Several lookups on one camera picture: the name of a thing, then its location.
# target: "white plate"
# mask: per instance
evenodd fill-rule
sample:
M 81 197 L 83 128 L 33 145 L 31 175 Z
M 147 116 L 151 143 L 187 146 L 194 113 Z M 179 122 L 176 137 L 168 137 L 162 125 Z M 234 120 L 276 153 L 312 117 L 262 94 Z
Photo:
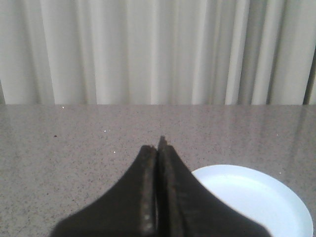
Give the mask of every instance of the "white plate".
M 193 171 L 217 198 L 265 226 L 273 237 L 312 237 L 313 222 L 302 200 L 287 186 L 254 169 L 212 165 Z

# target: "speckled countertop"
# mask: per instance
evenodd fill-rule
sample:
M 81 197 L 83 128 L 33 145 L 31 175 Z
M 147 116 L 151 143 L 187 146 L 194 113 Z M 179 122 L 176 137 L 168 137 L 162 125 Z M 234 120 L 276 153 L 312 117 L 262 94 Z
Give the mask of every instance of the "speckled countertop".
M 316 106 L 2 105 L 0 236 L 49 236 L 160 135 L 191 170 L 237 164 L 272 175 L 316 219 Z

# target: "curtain fold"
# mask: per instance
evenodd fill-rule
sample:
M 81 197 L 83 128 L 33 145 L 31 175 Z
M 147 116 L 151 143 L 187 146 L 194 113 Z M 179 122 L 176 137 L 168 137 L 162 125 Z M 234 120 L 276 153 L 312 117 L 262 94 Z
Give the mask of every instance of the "curtain fold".
M 315 12 L 314 0 L 2 0 L 0 103 L 303 104 L 308 91 L 316 104 Z

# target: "granite countertop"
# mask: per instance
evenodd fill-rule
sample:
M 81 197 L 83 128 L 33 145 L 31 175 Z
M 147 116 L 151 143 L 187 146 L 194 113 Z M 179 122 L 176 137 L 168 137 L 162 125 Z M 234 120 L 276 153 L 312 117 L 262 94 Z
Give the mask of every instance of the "granite countertop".
M 315 220 L 316 106 L 1 105 L 0 236 L 49 236 L 161 135 L 191 170 L 237 164 L 279 179 Z

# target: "white curtain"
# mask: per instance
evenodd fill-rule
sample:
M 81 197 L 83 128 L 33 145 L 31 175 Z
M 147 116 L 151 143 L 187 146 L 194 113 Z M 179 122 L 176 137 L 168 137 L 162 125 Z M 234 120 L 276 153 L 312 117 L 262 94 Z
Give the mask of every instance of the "white curtain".
M 315 45 L 315 0 L 0 0 L 0 103 L 316 104 Z

